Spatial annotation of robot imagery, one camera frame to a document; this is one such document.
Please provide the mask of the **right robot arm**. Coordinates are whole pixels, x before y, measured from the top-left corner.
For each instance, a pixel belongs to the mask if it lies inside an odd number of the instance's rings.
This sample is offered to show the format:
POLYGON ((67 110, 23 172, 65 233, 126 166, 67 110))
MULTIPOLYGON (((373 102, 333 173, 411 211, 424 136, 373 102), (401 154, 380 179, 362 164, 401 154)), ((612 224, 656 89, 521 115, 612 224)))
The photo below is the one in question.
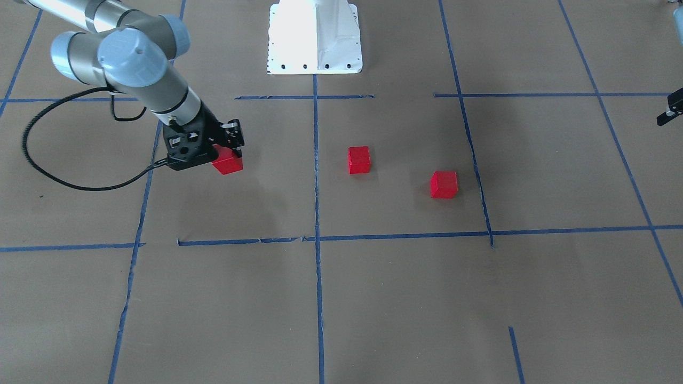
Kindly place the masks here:
POLYGON ((242 170, 239 120, 220 122, 172 66, 191 44, 177 15, 149 15, 118 1, 29 5, 80 27, 54 39, 54 67, 80 83, 137 98, 163 126, 168 167, 179 171, 210 163, 222 174, 242 170))

